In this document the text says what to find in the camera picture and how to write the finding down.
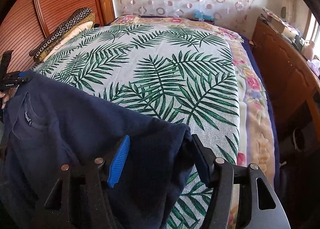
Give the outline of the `person's left hand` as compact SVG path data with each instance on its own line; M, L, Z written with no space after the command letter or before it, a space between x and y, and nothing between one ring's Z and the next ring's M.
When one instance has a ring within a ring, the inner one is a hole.
M5 108L6 103L14 96L16 88L9 88L8 90L1 92L0 98L2 99L2 109Z

